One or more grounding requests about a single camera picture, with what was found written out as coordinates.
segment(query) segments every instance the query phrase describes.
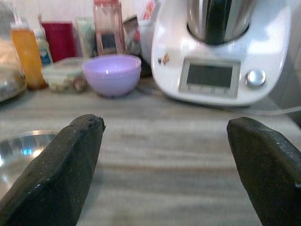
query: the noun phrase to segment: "glass jar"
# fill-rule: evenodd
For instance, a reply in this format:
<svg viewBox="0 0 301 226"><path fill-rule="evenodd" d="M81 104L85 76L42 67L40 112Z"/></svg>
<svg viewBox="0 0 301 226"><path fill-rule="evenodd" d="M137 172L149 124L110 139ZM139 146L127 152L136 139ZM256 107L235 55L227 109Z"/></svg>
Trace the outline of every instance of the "glass jar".
<svg viewBox="0 0 301 226"><path fill-rule="evenodd" d="M93 13L98 54L124 54L121 3L118 0L94 0Z"/></svg>

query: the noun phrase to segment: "container lid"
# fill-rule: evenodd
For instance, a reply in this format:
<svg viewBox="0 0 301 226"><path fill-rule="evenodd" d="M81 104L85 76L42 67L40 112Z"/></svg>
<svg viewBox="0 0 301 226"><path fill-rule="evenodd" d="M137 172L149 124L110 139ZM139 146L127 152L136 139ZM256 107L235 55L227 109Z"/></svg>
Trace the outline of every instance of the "container lid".
<svg viewBox="0 0 301 226"><path fill-rule="evenodd" d="M116 4L118 3L118 0L94 0L94 4Z"/></svg>
<svg viewBox="0 0 301 226"><path fill-rule="evenodd" d="M70 57L60 60L42 69L42 74L49 76L77 77L83 73L83 64L89 59Z"/></svg>
<svg viewBox="0 0 301 226"><path fill-rule="evenodd" d="M30 29L29 23L26 21L22 21L19 23L11 22L10 27L11 29Z"/></svg>

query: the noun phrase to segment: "kitchen countertop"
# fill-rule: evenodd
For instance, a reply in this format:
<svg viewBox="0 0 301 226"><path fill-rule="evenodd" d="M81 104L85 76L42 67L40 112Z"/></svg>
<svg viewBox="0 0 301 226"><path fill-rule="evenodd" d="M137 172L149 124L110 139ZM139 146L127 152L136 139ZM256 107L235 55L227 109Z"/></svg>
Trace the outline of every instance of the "kitchen countertop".
<svg viewBox="0 0 301 226"><path fill-rule="evenodd" d="M59 131L87 113L103 117L107 127L79 226L259 226L230 151L228 121L254 118L301 150L301 130L287 116L236 113L138 90L116 99L92 91L26 92L0 104L0 138Z"/></svg>

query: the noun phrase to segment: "metal bowl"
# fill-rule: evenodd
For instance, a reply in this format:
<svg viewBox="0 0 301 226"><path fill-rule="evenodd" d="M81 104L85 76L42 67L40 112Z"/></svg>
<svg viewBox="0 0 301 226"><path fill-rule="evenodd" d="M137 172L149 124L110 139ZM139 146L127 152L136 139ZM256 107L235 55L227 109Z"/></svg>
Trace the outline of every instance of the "metal bowl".
<svg viewBox="0 0 301 226"><path fill-rule="evenodd" d="M0 102L10 99L26 90L25 78L20 70L0 67Z"/></svg>
<svg viewBox="0 0 301 226"><path fill-rule="evenodd" d="M0 142L0 199L55 136L50 130L35 130Z"/></svg>

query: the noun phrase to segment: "selector knob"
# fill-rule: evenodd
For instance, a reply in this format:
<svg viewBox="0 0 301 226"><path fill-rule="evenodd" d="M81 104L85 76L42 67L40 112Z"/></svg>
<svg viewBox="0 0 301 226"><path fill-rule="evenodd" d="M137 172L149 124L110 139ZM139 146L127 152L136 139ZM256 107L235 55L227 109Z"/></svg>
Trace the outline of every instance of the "selector knob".
<svg viewBox="0 0 301 226"><path fill-rule="evenodd" d="M249 88L256 89L261 87L266 80L266 73L260 69L253 69L246 74L245 82Z"/></svg>

